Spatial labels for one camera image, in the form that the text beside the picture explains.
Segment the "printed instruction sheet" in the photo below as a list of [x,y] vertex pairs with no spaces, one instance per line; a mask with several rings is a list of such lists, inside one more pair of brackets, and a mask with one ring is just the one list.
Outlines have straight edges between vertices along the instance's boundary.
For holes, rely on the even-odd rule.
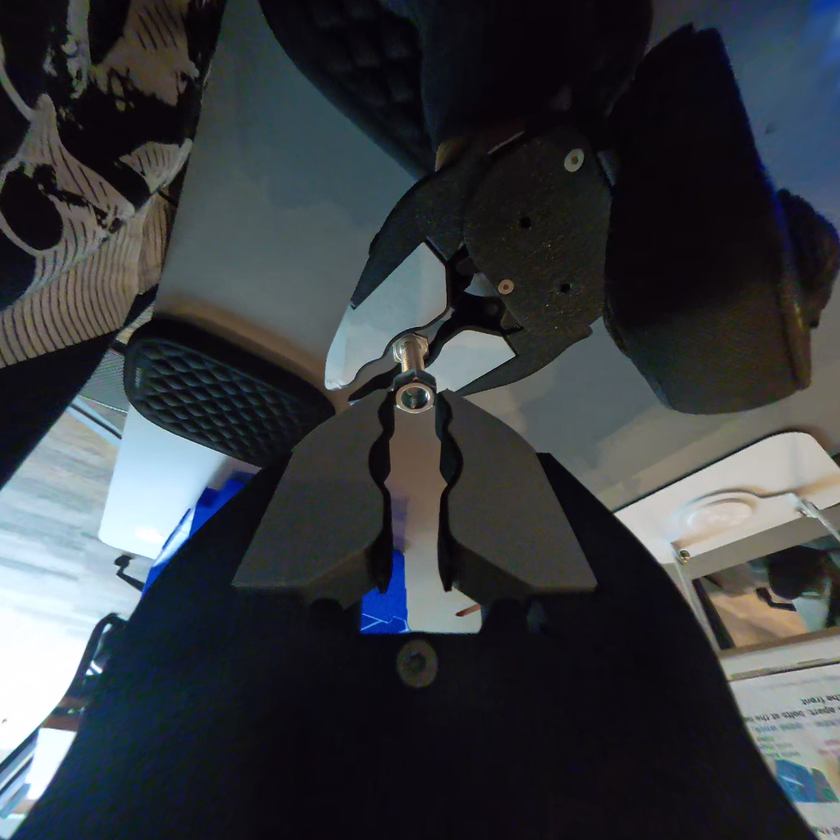
[[839,838],[839,664],[730,682],[744,723],[816,838]]

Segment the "silver hex nut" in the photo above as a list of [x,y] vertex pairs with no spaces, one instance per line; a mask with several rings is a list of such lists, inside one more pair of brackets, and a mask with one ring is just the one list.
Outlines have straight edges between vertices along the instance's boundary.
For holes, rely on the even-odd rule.
[[420,414],[435,406],[437,383],[427,371],[409,370],[394,380],[395,407],[409,414]]

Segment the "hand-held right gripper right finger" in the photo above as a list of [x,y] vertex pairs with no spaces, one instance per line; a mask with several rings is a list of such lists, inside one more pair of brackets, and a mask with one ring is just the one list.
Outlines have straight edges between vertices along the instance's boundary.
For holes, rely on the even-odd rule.
[[454,392],[437,394],[437,567],[473,602],[591,593],[596,578],[533,447]]

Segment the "white rounded board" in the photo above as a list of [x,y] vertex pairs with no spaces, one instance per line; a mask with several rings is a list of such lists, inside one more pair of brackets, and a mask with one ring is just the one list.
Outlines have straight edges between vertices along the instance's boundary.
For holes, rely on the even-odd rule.
[[766,437],[616,511],[662,564],[755,537],[839,502],[839,467],[803,432]]

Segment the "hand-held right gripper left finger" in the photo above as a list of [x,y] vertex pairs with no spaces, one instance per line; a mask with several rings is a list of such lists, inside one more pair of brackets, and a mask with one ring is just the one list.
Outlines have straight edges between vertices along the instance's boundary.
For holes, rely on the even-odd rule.
[[247,592],[342,607],[393,572],[392,391],[378,391],[317,427],[294,448],[234,576]]

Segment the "dark glossy screen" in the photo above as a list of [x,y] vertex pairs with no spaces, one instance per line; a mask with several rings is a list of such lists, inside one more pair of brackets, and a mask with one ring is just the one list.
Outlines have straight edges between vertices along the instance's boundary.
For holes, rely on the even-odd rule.
[[824,538],[694,580],[720,649],[839,627],[838,543]]

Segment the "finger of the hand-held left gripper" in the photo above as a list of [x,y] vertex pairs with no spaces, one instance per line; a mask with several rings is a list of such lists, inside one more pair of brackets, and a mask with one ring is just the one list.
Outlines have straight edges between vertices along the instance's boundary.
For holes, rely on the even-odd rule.
[[426,367],[439,391],[457,391],[514,358],[498,298],[460,298],[429,334]]
[[357,308],[346,308],[325,361],[329,395],[352,403],[375,377],[401,372],[396,342],[412,333],[431,343],[453,314],[444,265],[427,245],[417,246]]

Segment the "blue plastic bin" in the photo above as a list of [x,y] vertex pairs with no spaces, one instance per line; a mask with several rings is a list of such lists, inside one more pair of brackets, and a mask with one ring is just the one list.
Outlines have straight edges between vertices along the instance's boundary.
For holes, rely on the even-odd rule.
[[[164,542],[154,560],[141,596],[145,596],[162,574],[175,553],[219,510],[246,487],[254,474],[237,471],[219,488],[205,487],[194,506],[188,508]],[[411,632],[408,625],[405,559],[397,549],[392,554],[392,578],[384,593],[376,589],[366,593],[361,603],[360,631],[368,635],[396,635]]]

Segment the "black white printed shirt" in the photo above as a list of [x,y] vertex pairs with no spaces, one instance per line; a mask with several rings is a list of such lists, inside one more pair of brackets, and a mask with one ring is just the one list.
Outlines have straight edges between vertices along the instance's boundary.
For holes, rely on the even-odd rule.
[[225,5],[2,2],[2,368],[159,282]]

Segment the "silver hex bolt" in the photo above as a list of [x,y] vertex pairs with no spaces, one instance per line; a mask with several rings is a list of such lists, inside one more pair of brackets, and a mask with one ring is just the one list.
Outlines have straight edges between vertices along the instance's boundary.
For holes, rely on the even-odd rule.
[[422,334],[408,332],[394,341],[392,353],[401,373],[422,372],[426,366],[428,340]]

